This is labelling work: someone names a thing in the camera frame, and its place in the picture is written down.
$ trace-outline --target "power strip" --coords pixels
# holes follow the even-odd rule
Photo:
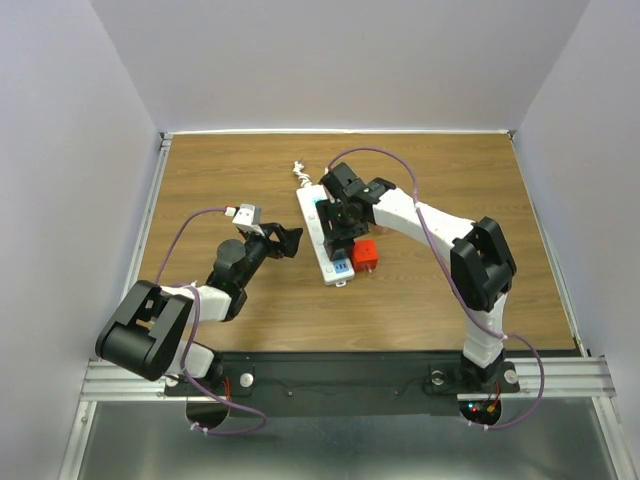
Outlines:
[[[322,224],[318,218],[316,210],[316,202],[326,200],[327,193],[322,185],[308,185],[296,190],[296,196],[300,203],[302,216],[307,224],[307,230],[311,237],[313,250],[316,252],[320,272],[325,285],[335,285],[336,287],[344,287],[348,280],[351,280],[356,272],[353,270],[351,260],[329,260],[327,250],[324,247],[324,233],[322,233]]]

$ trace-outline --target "white backdrop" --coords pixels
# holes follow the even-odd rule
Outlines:
[[[157,133],[85,0],[0,6],[0,477],[58,478]]]
[[[636,462],[639,48],[640,1],[593,0],[515,136],[581,336],[607,356]]]
[[[163,131],[520,125],[587,0],[93,0]]]

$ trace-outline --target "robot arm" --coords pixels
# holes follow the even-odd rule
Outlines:
[[[235,318],[247,300],[245,287],[264,260],[294,257],[302,235],[301,228],[261,224],[259,207],[243,204],[227,210],[245,241],[226,240],[218,247],[213,271],[197,289],[200,321]],[[194,320],[194,301],[190,288],[136,282],[100,333],[96,354],[147,380],[181,373],[180,358],[186,347],[181,337]],[[193,344],[187,369],[195,378],[207,376],[214,356],[213,351]]]
[[[327,253],[332,260],[348,257],[353,239],[368,232],[368,223],[388,227],[428,244],[416,215],[419,208],[435,241],[437,254],[450,263],[453,282],[476,323],[492,332],[502,331],[507,292],[516,265],[502,231],[488,217],[475,223],[454,217],[413,198],[391,182],[376,178],[365,184],[344,163],[328,172],[320,183],[333,201],[318,202]],[[499,363],[502,339],[478,328],[467,318],[463,354],[480,369]]]

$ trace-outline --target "red cube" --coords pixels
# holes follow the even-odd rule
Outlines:
[[[378,266],[378,252],[373,240],[360,240],[351,252],[351,263],[356,272],[370,272]]]

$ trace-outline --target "wooden table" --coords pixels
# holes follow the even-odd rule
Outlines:
[[[562,304],[506,135],[185,135],[175,136],[146,245],[140,278],[152,280],[181,223],[209,206],[253,203],[262,221],[303,227],[291,169],[303,159],[317,182],[337,153],[355,146],[389,149],[410,162],[420,199],[453,215],[496,219],[518,265],[505,331],[539,348],[572,348]],[[403,168],[375,153],[345,160],[365,181],[387,178],[406,192]],[[162,283],[204,282],[216,248],[240,238],[231,219],[191,222]],[[344,288],[322,282],[307,233],[294,259],[267,259],[247,288],[249,299],[228,323],[202,324],[197,341],[220,350],[459,349],[460,306],[431,251],[399,234],[370,234],[380,256],[371,274]],[[522,348],[517,343],[510,345]]]

